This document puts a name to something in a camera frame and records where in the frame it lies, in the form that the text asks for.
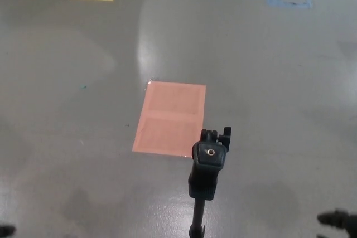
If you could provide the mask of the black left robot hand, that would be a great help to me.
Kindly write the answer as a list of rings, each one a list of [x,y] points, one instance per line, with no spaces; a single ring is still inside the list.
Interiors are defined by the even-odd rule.
[[[11,237],[16,233],[16,227],[9,224],[0,225],[0,238]]]

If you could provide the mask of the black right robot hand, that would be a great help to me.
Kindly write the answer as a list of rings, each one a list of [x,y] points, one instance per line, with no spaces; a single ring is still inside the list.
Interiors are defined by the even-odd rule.
[[[322,226],[330,226],[346,231],[349,237],[356,237],[356,214],[345,210],[325,211],[317,215]]]

